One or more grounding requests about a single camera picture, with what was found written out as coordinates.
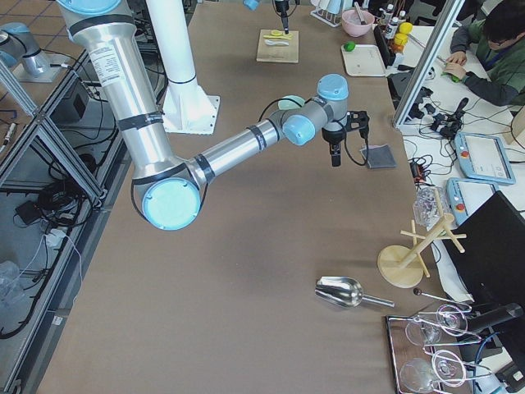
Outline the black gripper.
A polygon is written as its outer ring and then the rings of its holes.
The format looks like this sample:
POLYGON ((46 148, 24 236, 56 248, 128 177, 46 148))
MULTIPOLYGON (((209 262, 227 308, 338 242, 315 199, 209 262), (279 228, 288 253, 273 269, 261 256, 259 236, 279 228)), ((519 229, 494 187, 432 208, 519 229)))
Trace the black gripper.
POLYGON ((331 165, 339 167, 341 165, 340 145, 345 138, 345 128, 343 126, 326 126, 322 128, 322 138, 329 144, 331 165))
POLYGON ((281 18, 283 31, 285 34, 289 33, 289 20, 288 20, 288 11, 289 11, 289 1, 288 0, 274 0, 273 1, 276 14, 281 18))

